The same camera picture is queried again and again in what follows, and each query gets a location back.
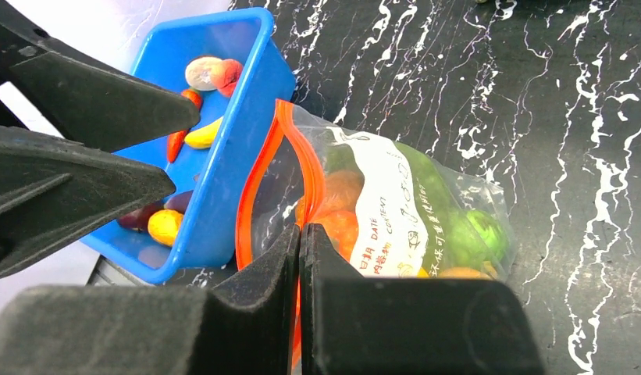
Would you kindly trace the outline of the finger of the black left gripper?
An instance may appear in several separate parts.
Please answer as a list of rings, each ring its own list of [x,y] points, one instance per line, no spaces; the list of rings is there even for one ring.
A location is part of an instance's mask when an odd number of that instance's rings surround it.
[[[66,139],[116,152],[196,125],[180,94],[52,37],[0,1],[0,86],[13,84]]]
[[[0,126],[0,278],[174,191],[156,166]]]

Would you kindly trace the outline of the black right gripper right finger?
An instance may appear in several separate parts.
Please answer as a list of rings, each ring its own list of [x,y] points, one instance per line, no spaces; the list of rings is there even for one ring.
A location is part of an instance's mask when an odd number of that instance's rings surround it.
[[[300,248],[304,374],[542,374],[520,301],[493,280],[366,278],[318,224]]]

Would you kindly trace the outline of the orange-yellow toy fruit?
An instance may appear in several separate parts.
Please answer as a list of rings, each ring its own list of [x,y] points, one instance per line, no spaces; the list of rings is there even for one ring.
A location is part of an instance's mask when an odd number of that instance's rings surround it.
[[[469,267],[451,267],[441,271],[438,278],[470,279],[470,280],[492,280],[493,278],[484,272]]]

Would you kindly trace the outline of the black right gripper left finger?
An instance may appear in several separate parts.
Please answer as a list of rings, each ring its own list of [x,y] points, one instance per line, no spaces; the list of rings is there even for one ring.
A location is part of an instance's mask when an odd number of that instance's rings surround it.
[[[33,287],[0,314],[0,374],[288,374],[300,230],[213,288]]]

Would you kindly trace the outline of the green leafy vegetable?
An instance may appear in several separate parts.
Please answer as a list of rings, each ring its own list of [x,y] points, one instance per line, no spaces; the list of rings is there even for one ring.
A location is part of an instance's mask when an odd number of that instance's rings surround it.
[[[437,277],[451,267],[448,216],[456,205],[427,155],[392,141],[351,141],[331,149],[327,167],[328,175],[352,170],[364,177],[349,261],[361,275]]]

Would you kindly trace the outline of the clear red-zipper zip bag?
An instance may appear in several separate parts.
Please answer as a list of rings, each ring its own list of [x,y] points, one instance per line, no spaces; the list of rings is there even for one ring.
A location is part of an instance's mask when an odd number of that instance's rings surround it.
[[[494,183],[277,100],[237,209],[237,265],[284,227],[319,224],[364,277],[505,280],[516,254],[506,210]]]

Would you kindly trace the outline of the orange toy pumpkin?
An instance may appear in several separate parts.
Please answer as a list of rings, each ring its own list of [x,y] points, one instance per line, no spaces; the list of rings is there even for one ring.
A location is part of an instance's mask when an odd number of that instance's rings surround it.
[[[353,209],[321,208],[309,222],[323,225],[333,247],[345,260],[350,261],[359,231],[357,216]]]

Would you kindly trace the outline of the green toy custard apple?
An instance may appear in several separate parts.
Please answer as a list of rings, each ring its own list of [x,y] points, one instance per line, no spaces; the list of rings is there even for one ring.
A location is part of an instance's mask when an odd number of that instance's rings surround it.
[[[478,209],[455,210],[448,219],[447,258],[451,266],[477,270],[484,262],[500,263],[509,239],[498,219]]]

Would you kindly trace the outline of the brown toy nut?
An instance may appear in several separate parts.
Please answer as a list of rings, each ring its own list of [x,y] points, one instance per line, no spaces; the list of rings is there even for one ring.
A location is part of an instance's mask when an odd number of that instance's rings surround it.
[[[319,212],[353,212],[363,186],[364,177],[361,173],[338,170],[329,174],[326,177],[325,194]]]

